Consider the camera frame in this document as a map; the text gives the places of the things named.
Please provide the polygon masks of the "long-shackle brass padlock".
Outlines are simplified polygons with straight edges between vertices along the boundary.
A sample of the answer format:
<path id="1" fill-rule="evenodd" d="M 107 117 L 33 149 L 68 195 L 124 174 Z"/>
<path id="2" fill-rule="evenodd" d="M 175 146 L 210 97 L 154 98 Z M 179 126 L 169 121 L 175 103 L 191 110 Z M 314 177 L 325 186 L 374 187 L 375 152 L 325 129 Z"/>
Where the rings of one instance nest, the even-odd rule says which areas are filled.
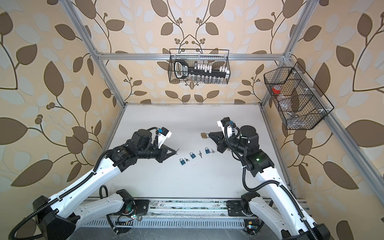
<path id="1" fill-rule="evenodd" d="M 203 139 L 208 139 L 209 138 L 208 134 L 206 134 L 206 133 L 201 133 L 201 137 Z"/>

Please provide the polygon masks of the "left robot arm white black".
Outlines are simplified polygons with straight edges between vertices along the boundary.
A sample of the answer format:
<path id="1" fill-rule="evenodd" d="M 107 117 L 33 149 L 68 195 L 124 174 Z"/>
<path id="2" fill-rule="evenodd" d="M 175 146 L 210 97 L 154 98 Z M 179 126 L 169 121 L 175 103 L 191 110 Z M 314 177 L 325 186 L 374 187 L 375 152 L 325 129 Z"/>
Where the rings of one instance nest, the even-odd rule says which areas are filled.
<path id="1" fill-rule="evenodd" d="M 117 191 L 110 197 L 83 204 L 83 201 L 107 181 L 116 177 L 139 159 L 155 159 L 162 163 L 177 151 L 164 145 L 172 133 L 166 128 L 140 129 L 123 145 L 103 152 L 94 168 L 69 187 L 47 198 L 40 196 L 34 203 L 34 212 L 25 217 L 10 232 L 10 240 L 17 239 L 17 232 L 31 220 L 37 222 L 41 234 L 31 240 L 66 240 L 80 226 L 103 215 L 120 212 L 129 199 L 125 190 Z"/>

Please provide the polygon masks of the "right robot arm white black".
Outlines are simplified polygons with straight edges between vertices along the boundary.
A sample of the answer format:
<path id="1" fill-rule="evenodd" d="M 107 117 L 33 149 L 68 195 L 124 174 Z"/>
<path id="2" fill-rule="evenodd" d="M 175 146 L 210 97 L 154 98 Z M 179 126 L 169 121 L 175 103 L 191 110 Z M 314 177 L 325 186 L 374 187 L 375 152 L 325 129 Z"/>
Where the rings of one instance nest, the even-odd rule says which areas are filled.
<path id="1" fill-rule="evenodd" d="M 241 196 L 242 213 L 261 221 L 254 233 L 267 225 L 281 240 L 329 240 L 328 228 L 302 208 L 260 148 L 256 129 L 249 125 L 239 128 L 229 117 L 217 124 L 221 131 L 210 132 L 208 137 L 219 153 L 230 150 L 242 164 L 242 184 L 247 191 Z"/>

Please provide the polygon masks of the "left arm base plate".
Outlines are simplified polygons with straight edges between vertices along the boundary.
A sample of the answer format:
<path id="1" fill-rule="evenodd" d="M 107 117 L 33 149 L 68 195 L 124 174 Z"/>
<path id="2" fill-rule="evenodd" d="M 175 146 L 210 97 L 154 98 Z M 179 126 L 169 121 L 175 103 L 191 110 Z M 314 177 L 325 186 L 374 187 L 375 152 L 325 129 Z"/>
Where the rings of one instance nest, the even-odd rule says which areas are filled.
<path id="1" fill-rule="evenodd" d="M 145 215 L 149 210 L 149 203 L 150 200 L 146 199 L 128 200 L 123 204 L 119 214 L 126 216 Z"/>

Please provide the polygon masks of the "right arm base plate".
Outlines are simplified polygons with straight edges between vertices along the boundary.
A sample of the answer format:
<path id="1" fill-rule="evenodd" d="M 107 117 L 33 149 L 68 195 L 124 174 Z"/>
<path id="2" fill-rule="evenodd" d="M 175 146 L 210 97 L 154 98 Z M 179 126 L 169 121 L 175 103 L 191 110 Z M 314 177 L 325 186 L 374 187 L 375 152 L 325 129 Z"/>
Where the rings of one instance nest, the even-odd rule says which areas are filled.
<path id="1" fill-rule="evenodd" d="M 226 206 L 228 210 L 228 215 L 230 217 L 245 217 L 247 216 L 247 211 L 245 209 L 244 200 L 228 200 L 226 201 Z"/>

